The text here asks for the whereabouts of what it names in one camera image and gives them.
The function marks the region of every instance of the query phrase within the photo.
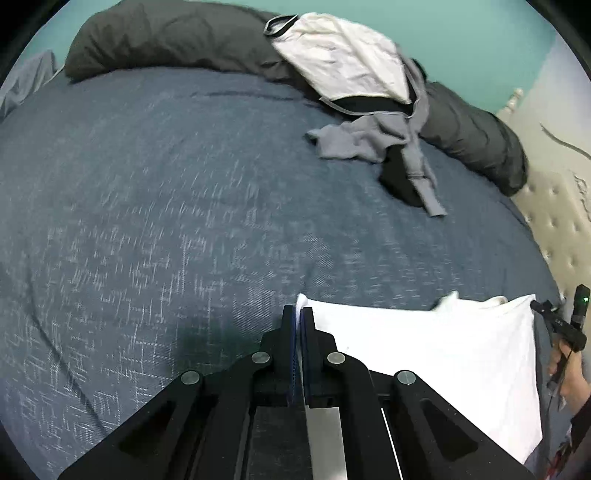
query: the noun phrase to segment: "tufted headboard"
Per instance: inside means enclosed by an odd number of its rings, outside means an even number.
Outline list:
[[[517,89],[497,113],[519,136],[530,161],[528,182],[512,199],[568,298],[580,283],[591,286],[591,156],[535,119],[519,118],[521,95]],[[591,338],[589,322],[585,331]]]

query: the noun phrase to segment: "gray sheet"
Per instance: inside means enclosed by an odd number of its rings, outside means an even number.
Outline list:
[[[448,211],[430,218],[379,166],[319,160],[304,135],[331,120],[285,85],[153,68],[59,75],[1,125],[0,420],[41,480],[183,370],[252,351],[298,292],[556,301],[492,183],[422,143]]]

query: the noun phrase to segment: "gray pillow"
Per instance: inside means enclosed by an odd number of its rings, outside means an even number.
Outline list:
[[[205,67],[287,81],[291,66],[263,35],[275,15],[237,5],[124,0],[82,25],[64,71],[83,80],[132,67]]]
[[[527,181],[528,161],[515,132],[445,85],[427,82],[425,87],[429,116],[421,137],[485,176],[503,194],[517,193]]]

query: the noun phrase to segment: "white pillow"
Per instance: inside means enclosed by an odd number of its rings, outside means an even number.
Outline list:
[[[351,307],[299,295],[297,317],[302,307],[312,307],[316,328],[334,335],[340,352],[354,356],[370,370],[388,375],[399,370],[415,372],[524,463],[542,439],[532,300],[535,295],[509,302],[504,297],[477,302],[461,300],[452,292],[424,312]],[[314,417],[316,427],[318,416]],[[313,464],[319,453],[313,452]],[[330,469],[329,477],[345,478],[334,475],[334,466]]]

